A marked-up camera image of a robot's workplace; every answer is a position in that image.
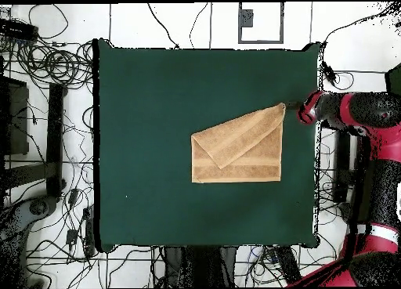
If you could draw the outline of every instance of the black metal frame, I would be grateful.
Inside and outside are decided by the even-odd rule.
[[[0,56],[0,145],[7,143],[7,126],[10,123],[9,84],[22,82],[7,78],[4,73],[4,59]],[[5,169],[5,148],[0,146],[0,211],[4,208],[4,196],[8,189],[22,186],[27,183],[46,179],[48,196],[60,198],[63,169],[63,98],[67,89],[58,84],[50,84],[49,115],[47,128],[46,162],[43,164],[28,164],[15,168]]]

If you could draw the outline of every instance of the plug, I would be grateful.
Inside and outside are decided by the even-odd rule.
[[[70,209],[72,209],[72,207],[75,206],[75,203],[77,202],[78,192],[79,191],[77,189],[72,189],[70,196],[68,197],[68,204],[70,205]]]
[[[335,72],[333,71],[333,69],[327,65],[326,62],[322,62],[322,68],[323,68],[323,73],[326,76],[326,79],[332,84],[334,85],[335,83]]]
[[[75,229],[69,229],[67,231],[66,244],[70,246],[75,245],[77,243],[77,240],[78,240],[78,231]]]

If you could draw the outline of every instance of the towel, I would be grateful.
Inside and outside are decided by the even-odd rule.
[[[280,181],[284,115],[279,103],[192,134],[192,182]]]

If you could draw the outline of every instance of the black line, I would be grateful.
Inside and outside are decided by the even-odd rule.
[[[109,10],[109,42],[111,42],[111,3],[110,3],[110,10]]]
[[[43,256],[43,257],[39,257],[39,256],[37,256],[37,257],[27,257],[27,259],[54,259],[54,260],[67,260],[68,259],[68,257],[45,257],[45,256]],[[92,261],[92,260],[96,260],[96,261],[106,261],[106,259],[105,258],[90,258],[90,260]],[[109,261],[112,261],[112,260],[116,260],[116,261],[126,261],[126,262],[152,262],[152,259],[146,259],[146,258],[139,258],[139,259],[130,259],[130,258],[109,258]]]
[[[26,163],[38,163],[43,162],[42,160],[5,160],[5,162],[26,162]],[[92,161],[62,161],[63,164],[93,164]]]
[[[213,15],[213,2],[210,2],[210,37],[209,37],[209,49],[211,49],[211,16]]]
[[[313,1],[310,5],[310,28],[309,28],[309,44],[312,44],[312,22],[313,22]]]

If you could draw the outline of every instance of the black rectangle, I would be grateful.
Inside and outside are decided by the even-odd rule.
[[[0,18],[0,35],[35,43],[38,40],[38,28],[15,20]]]
[[[63,168],[63,98],[64,86],[50,84],[49,114],[47,124],[46,161],[56,165],[56,174],[46,179],[46,190],[49,196],[60,197],[62,190]]]

